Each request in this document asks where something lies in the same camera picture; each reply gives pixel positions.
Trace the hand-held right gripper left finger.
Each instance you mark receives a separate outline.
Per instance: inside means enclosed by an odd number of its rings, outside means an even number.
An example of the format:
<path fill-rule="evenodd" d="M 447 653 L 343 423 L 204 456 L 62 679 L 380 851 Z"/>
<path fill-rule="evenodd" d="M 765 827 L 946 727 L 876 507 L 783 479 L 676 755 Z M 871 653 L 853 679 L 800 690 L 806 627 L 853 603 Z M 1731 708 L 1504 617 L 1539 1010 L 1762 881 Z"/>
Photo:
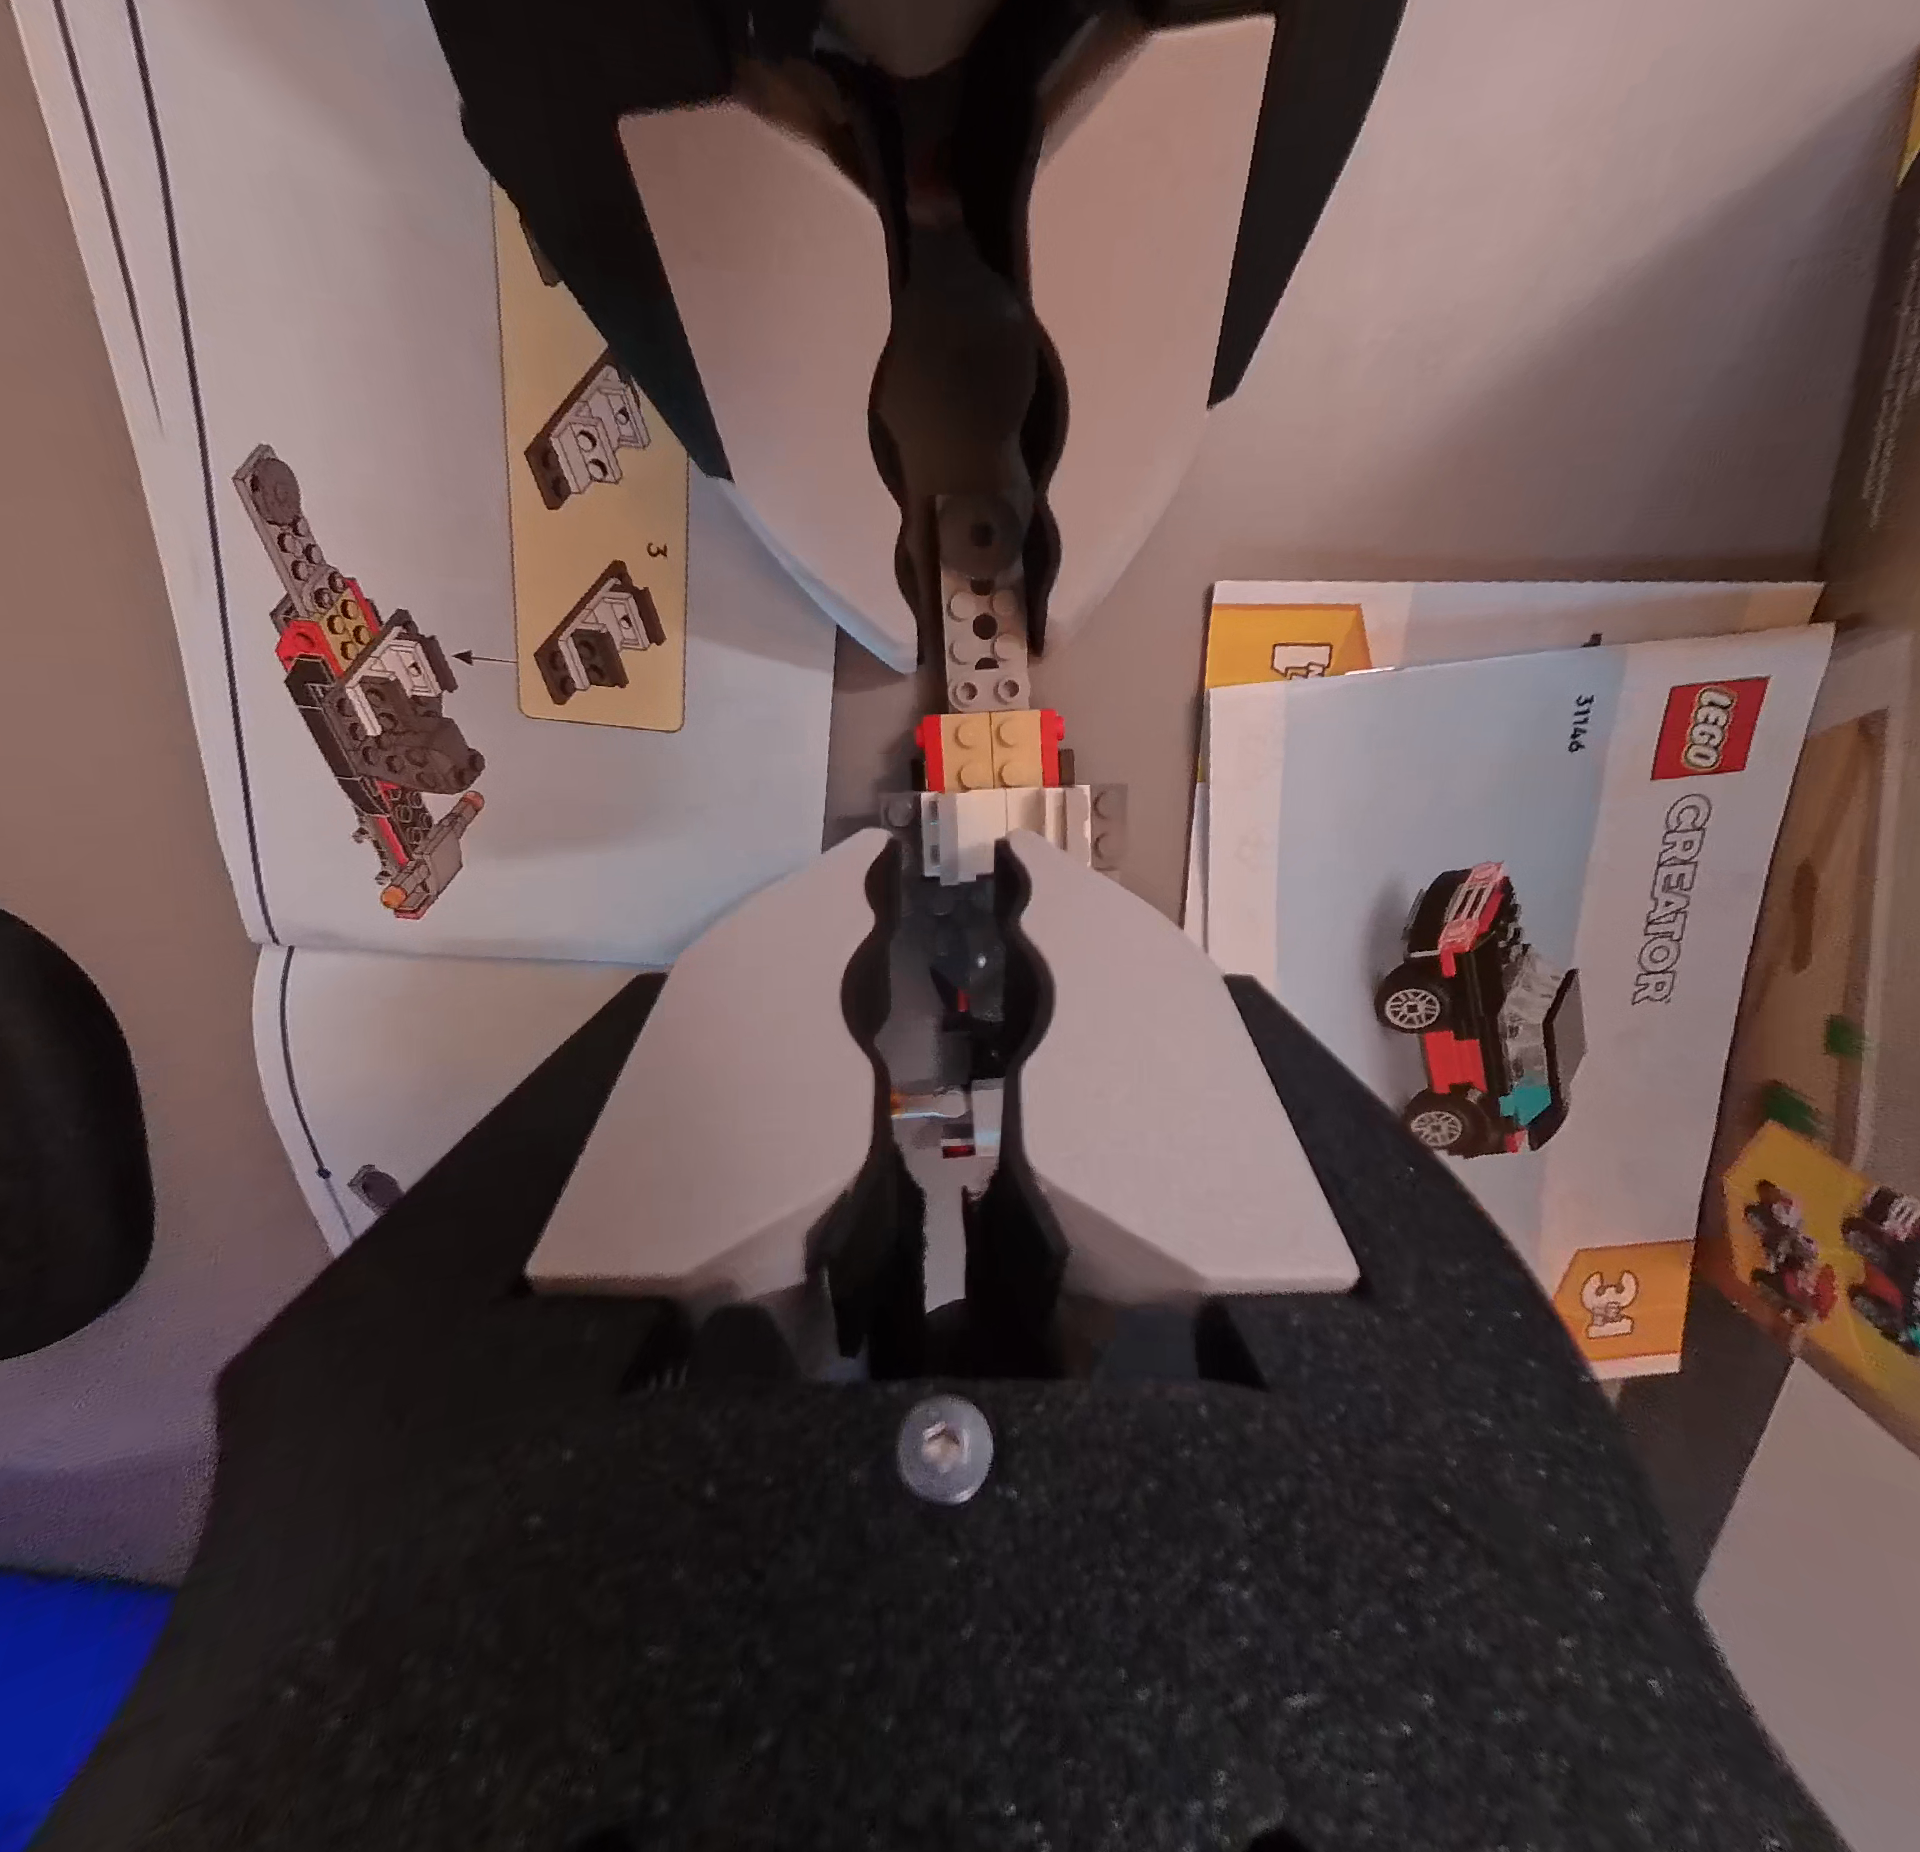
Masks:
<path fill-rule="evenodd" d="M 892 1130 L 900 846 L 853 832 L 674 963 L 526 1264 L 537 1295 L 772 1302 L 892 1375 L 921 1328 L 921 1192 Z"/>

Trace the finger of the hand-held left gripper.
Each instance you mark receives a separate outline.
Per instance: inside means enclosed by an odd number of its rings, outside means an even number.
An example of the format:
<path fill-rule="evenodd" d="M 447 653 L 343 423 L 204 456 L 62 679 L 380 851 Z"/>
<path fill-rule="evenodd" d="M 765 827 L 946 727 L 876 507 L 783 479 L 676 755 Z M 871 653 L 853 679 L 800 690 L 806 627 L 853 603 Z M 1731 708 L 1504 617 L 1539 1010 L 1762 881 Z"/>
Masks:
<path fill-rule="evenodd" d="M 1050 635 L 1116 586 L 1200 448 L 1272 14 L 1092 30 L 1044 99 L 1029 303 L 1066 384 Z"/>
<path fill-rule="evenodd" d="M 733 508 L 851 641 L 912 673 L 900 501 L 870 438 L 892 331 L 880 215 L 813 139 L 733 99 L 628 114 L 620 140 Z"/>

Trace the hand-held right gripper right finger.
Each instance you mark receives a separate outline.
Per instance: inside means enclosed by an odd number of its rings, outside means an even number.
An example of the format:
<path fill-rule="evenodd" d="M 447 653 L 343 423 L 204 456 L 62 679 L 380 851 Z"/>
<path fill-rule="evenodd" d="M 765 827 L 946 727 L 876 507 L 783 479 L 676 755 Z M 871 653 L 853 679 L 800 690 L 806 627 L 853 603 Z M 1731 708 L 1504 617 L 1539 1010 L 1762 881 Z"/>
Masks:
<path fill-rule="evenodd" d="M 1002 841 L 997 1163 L 967 1202 L 967 1361 L 1053 1377 L 1068 1318 L 1346 1296 L 1353 1251 L 1211 960 L 1033 832 Z"/>

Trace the red grey lego model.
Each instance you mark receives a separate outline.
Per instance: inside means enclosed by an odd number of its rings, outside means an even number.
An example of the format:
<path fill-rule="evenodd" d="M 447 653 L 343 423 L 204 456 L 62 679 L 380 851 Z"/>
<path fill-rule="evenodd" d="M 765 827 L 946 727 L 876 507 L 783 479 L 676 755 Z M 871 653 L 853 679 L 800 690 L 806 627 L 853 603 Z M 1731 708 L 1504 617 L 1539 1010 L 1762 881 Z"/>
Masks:
<path fill-rule="evenodd" d="M 1122 785 L 1077 783 L 1061 715 L 1033 701 L 1021 510 L 999 495 L 941 495 L 929 524 L 941 708 L 916 724 L 914 790 L 885 794 L 880 821 L 906 853 L 903 910 L 926 964 L 936 1061 L 928 1082 L 893 1084 L 893 1119 L 926 1124 L 944 1161 L 987 1166 L 1012 1061 L 995 871 L 958 886 L 924 879 L 918 794 L 1089 786 L 1086 867 L 1101 874 L 1123 859 L 1130 797 Z"/>

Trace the lego box with truck picture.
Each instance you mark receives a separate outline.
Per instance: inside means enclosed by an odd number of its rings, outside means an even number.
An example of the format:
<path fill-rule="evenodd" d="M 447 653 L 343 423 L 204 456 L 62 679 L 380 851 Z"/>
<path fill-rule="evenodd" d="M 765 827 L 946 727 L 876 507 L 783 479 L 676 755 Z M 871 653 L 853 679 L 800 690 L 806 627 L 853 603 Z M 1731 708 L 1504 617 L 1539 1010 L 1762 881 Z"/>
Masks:
<path fill-rule="evenodd" d="M 1739 1000 L 1700 1279 L 1918 1441 L 1918 107 L 1820 548 L 1828 674 Z"/>

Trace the closed instruction booklet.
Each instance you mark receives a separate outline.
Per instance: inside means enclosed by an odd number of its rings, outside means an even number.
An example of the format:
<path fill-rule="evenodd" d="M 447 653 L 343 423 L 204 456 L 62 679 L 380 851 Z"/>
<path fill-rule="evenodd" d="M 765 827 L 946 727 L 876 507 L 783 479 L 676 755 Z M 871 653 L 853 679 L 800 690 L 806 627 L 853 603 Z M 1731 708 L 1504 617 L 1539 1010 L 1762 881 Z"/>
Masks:
<path fill-rule="evenodd" d="M 1208 948 L 1495 1220 L 1604 1380 L 1677 1371 L 1830 623 L 1272 680 L 1206 708 Z"/>

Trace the open instruction booklet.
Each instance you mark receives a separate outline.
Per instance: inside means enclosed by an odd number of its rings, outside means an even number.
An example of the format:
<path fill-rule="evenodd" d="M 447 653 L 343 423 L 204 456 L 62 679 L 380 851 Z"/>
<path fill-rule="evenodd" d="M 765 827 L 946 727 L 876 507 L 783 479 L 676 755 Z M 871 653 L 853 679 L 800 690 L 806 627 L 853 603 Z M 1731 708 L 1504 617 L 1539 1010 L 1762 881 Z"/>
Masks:
<path fill-rule="evenodd" d="M 421 0 L 12 14 L 338 1255 L 821 851 L 835 628 L 537 277 Z"/>

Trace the yellow-cornered instruction booklet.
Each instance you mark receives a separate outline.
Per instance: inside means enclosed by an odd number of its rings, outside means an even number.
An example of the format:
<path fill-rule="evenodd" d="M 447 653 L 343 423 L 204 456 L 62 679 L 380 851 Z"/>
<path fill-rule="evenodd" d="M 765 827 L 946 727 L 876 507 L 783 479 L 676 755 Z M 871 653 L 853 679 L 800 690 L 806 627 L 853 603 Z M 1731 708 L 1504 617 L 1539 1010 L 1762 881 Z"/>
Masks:
<path fill-rule="evenodd" d="M 1203 688 L 1808 624 L 1820 582 L 1221 581 Z"/>

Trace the black padded cushion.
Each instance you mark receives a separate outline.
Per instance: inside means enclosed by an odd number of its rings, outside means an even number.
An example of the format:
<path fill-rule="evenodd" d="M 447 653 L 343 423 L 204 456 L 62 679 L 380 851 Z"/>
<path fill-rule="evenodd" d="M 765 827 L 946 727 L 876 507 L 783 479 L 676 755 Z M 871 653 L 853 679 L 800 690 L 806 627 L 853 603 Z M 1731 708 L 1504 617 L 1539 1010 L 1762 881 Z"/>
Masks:
<path fill-rule="evenodd" d="M 153 1248 L 156 1201 L 128 1040 L 60 947 L 2 915 L 2 1358 L 115 1307 Z"/>

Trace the blue plastic bin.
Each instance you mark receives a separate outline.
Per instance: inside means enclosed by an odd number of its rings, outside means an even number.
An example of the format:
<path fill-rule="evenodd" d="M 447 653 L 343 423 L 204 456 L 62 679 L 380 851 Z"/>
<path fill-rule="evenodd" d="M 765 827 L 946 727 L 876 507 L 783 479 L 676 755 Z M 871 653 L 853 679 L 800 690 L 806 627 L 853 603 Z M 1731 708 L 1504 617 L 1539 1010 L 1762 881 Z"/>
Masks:
<path fill-rule="evenodd" d="M 2 1573 L 2 1849 L 30 1844 L 120 1711 L 174 1592 Z"/>

